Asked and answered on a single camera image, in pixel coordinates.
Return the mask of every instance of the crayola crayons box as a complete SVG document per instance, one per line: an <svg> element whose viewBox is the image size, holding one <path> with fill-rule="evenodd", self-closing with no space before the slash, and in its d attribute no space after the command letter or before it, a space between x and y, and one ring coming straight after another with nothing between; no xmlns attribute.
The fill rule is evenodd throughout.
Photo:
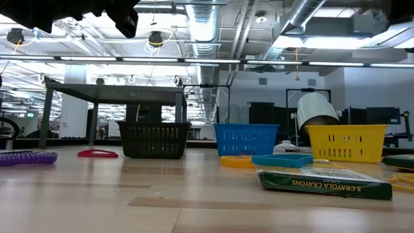
<svg viewBox="0 0 414 233"><path fill-rule="evenodd" d="M302 168L255 165L263 188L317 194L392 200L391 184L338 166L327 160L314 160Z"/></svg>

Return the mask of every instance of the ceiling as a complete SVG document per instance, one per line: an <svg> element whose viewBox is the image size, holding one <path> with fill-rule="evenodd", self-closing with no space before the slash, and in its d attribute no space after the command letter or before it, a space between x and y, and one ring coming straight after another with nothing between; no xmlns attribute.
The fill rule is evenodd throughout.
<svg viewBox="0 0 414 233"><path fill-rule="evenodd" d="M319 9L314 17L350 18L354 14L372 14L369 9L376 1L329 0L323 8ZM140 5L154 4L167 5L169 1L141 1ZM259 55L264 53L273 43L272 29L276 19L291 10L293 1L261 1L257 7L266 17L264 23L253 20L248 34L248 43L243 47L242 56ZM229 58L235 36L237 22L243 1L228 1L220 9L219 37L215 43L219 46L219 58ZM125 39L115 28L114 23L103 14L94 17L92 14L84 16L82 21L66 18L56 21L51 34L38 30L38 38L31 29L18 25L11 19L0 15L0 54L20 55L52 55L52 56L159 56L159 57L192 57L191 36L188 30L188 18L180 14L139 14L136 37ZM23 28L25 36L24 47L16 48L6 40L6 34L11 28ZM152 31L160 31L165 44L159 50L147 45L147 37ZM387 61L398 62L406 58L403 49L377 49L377 50L347 50L347 49L285 49L282 53L285 60L318 60L318 61ZM4 92L5 101L3 109L30 108L30 105L43 106L45 95L43 77L47 76L59 82L64 81L65 64L62 63L25 63L21 61L0 60L0 69L3 72L3 88L33 89L19 92L20 94ZM327 71L323 67L308 67L307 72ZM183 83L198 84L197 68L182 66L152 66L152 65L87 65L87 83L96 83L97 78L104 78L106 84L112 85L148 85L148 86L175 86L181 79ZM194 118L192 121L206 121L200 119L201 108L197 107L200 97L198 89L191 90L189 101L193 102ZM61 109L61 95L55 94L54 107L59 118ZM100 109L100 117L104 119L119 119L122 117L125 106L108 107Z"/></svg>

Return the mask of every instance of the purple coiled object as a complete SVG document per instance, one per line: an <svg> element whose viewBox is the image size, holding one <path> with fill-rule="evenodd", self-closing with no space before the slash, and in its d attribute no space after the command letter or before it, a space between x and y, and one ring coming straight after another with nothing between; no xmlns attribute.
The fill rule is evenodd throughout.
<svg viewBox="0 0 414 233"><path fill-rule="evenodd" d="M54 152L11 152L0 154L0 166L53 164L57 159Z"/></svg>

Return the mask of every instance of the wooden surface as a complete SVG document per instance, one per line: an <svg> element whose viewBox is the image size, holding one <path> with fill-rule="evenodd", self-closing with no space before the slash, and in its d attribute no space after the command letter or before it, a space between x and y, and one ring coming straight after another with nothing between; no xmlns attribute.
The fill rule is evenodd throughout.
<svg viewBox="0 0 414 233"><path fill-rule="evenodd" d="M77 158L89 148L53 149L52 166L0 168L0 232L414 232L414 194L271 192L254 170L219 166L217 150L187 149L179 161ZM377 179L396 172L340 164Z"/></svg>

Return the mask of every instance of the black monitor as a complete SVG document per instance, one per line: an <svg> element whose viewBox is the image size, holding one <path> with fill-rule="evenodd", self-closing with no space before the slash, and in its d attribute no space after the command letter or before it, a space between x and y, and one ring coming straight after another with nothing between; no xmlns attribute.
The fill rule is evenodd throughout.
<svg viewBox="0 0 414 233"><path fill-rule="evenodd" d="M401 124L399 107L367 107L367 124Z"/></svg>

